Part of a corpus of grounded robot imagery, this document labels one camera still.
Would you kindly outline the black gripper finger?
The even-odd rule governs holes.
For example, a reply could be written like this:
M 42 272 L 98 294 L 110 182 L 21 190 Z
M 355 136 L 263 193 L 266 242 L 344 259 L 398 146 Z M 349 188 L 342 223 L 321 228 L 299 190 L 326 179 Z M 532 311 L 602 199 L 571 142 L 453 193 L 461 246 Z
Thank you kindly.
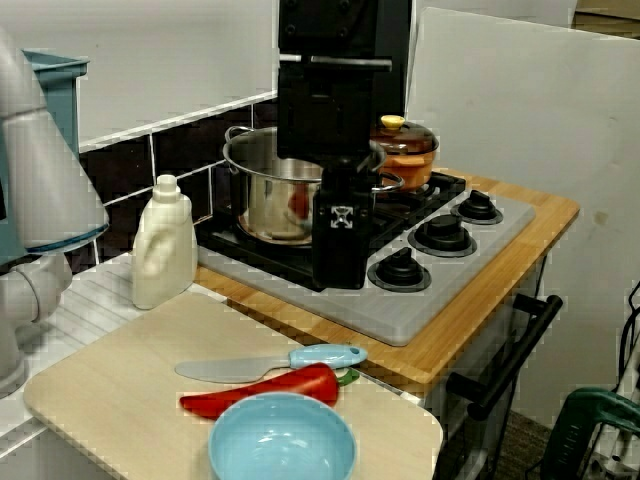
M 313 198 L 312 276 L 320 288 L 360 289 L 372 231 L 373 195 L 319 191 Z

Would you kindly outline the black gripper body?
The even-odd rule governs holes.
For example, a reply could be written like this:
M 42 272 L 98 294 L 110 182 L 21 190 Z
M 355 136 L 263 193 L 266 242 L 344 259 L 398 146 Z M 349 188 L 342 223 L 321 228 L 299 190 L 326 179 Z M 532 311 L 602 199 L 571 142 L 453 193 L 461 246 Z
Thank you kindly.
M 373 62 L 282 62 L 278 69 L 276 151 L 322 168 L 322 187 L 338 198 L 371 200 Z

